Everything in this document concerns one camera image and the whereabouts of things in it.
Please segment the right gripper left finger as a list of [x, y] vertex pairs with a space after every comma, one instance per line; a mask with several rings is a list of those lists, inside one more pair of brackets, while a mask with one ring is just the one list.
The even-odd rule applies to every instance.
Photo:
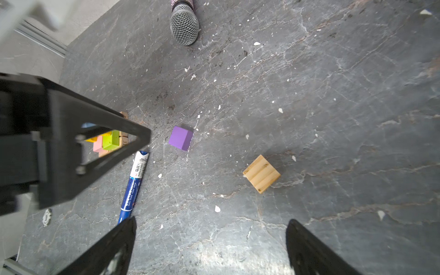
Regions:
[[136, 218], [131, 217], [108, 232], [61, 275], [126, 275], [136, 237]]

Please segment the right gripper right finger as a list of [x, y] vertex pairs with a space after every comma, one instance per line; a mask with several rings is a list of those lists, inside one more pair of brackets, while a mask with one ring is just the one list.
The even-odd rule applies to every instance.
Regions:
[[286, 249], [290, 266], [297, 275], [360, 275], [294, 219], [286, 228]]

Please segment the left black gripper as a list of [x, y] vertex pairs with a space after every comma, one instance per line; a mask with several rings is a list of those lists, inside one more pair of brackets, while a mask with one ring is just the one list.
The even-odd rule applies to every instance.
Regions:
[[1, 73], [1, 215], [34, 184], [41, 209], [72, 200], [150, 140], [149, 128], [55, 82]]

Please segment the pink block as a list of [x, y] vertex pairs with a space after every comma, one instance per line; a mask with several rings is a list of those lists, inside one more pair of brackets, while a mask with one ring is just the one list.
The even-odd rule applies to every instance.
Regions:
[[108, 151], [103, 149], [103, 136], [100, 135], [97, 137], [97, 140], [93, 143], [93, 152], [97, 152], [99, 154], [107, 153]]

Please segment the yellow arch block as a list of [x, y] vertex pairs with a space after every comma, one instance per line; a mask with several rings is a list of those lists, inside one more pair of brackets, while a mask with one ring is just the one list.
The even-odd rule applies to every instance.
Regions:
[[101, 134], [99, 136], [95, 136], [95, 137], [91, 137], [89, 139], [86, 140], [86, 142], [91, 142], [91, 143], [95, 143], [98, 140], [98, 137], [105, 137], [105, 136], [111, 136], [112, 135], [112, 131], [106, 132], [104, 134]]

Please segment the lime green block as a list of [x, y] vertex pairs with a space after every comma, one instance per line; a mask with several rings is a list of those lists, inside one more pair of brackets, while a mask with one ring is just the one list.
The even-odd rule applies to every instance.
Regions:
[[103, 149], [112, 150], [119, 145], [120, 132], [118, 130], [112, 130], [111, 136], [103, 137]]

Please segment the natural wood block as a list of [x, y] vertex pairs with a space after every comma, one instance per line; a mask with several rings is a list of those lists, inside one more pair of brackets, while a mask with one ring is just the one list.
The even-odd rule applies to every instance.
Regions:
[[120, 114], [123, 116], [123, 118], [128, 119], [128, 113], [121, 111]]
[[99, 152], [98, 153], [99, 158], [106, 156], [106, 155], [110, 154], [111, 152], [117, 151], [118, 149], [121, 149], [122, 147], [127, 145], [128, 142], [129, 142], [128, 137], [120, 136], [119, 137], [119, 145], [116, 146], [115, 148], [113, 148], [112, 150], [103, 150], [102, 152]]

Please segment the blue white marker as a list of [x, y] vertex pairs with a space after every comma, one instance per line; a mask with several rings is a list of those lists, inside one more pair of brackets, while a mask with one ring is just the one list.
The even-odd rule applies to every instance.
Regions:
[[130, 217], [142, 183], [143, 175], [147, 166], [149, 153], [138, 151], [129, 175], [126, 192], [121, 204], [118, 224]]

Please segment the small natural wood cube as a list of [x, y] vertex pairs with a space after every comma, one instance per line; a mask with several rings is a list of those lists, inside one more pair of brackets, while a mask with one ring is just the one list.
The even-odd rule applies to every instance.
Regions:
[[243, 176], [262, 194], [281, 174], [262, 156], [259, 155], [243, 172]]

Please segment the purple cube block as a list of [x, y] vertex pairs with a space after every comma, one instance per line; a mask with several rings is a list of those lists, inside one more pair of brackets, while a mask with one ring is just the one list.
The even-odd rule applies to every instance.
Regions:
[[188, 151], [192, 138], [192, 131], [175, 126], [172, 130], [168, 144], [182, 151]]

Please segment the light blue block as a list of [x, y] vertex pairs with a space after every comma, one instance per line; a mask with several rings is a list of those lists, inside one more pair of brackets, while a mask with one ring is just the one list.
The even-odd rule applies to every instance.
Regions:
[[93, 123], [84, 123], [84, 124], [82, 124], [81, 128], [91, 128], [94, 126], [95, 126], [95, 124], [93, 124]]

